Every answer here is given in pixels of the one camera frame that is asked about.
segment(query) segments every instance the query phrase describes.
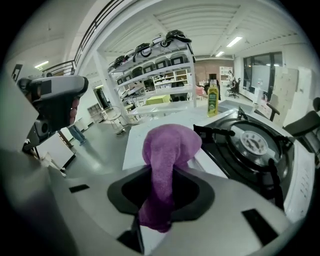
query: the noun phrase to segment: gray floor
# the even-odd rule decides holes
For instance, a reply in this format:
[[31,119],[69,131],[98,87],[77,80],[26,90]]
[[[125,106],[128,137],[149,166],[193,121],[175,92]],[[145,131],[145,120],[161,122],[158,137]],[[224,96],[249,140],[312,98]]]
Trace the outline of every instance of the gray floor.
[[123,136],[116,136],[112,125],[108,123],[93,124],[83,134],[87,142],[79,145],[71,141],[72,151],[76,157],[66,168],[68,178],[86,177],[122,170],[130,127]]

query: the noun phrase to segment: label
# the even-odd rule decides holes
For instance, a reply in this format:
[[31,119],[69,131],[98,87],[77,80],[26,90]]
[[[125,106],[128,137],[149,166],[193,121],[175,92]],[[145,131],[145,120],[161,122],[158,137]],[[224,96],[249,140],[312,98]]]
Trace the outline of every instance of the label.
[[210,93],[208,111],[214,111],[216,109],[216,103],[217,103],[217,95],[215,93]]

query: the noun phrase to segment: whiteboard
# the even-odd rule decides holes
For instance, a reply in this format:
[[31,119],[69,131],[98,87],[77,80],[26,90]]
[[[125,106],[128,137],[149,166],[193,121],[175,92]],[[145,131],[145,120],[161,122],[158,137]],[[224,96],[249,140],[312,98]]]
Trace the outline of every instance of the whiteboard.
[[260,88],[261,90],[268,92],[269,79],[270,66],[252,66],[252,87]]

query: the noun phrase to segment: floor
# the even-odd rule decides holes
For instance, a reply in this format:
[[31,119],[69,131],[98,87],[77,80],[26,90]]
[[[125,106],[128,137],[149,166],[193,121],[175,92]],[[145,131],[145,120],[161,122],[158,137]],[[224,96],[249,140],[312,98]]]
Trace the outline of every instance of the floor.
[[[239,98],[228,97],[226,91],[227,87],[221,87],[221,100],[252,105],[252,101],[243,95],[239,95]],[[203,106],[207,104],[207,99],[198,97],[196,102],[198,107]],[[110,111],[107,114],[111,117],[115,113]],[[142,118],[143,116],[141,118],[137,116],[135,121],[143,121]],[[126,132],[122,136],[117,136],[110,122],[105,121],[95,123],[83,132],[87,138],[84,145],[80,146],[79,142],[73,139],[71,144],[76,157],[66,168],[67,177],[78,178],[122,170],[130,127],[126,127],[125,130]]]

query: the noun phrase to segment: ceiling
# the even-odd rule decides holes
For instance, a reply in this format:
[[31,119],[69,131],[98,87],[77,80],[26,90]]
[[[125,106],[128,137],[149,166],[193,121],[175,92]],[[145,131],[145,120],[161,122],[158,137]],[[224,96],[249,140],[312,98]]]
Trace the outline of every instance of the ceiling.
[[73,41],[85,15],[96,0],[48,0],[26,22],[7,52],[7,61],[17,59],[36,65],[62,62],[68,41]]
[[[182,30],[195,55],[234,55],[263,42],[290,37],[298,28],[257,0],[163,0],[124,22],[101,45],[114,59],[168,31]],[[243,37],[227,48],[235,37]]]

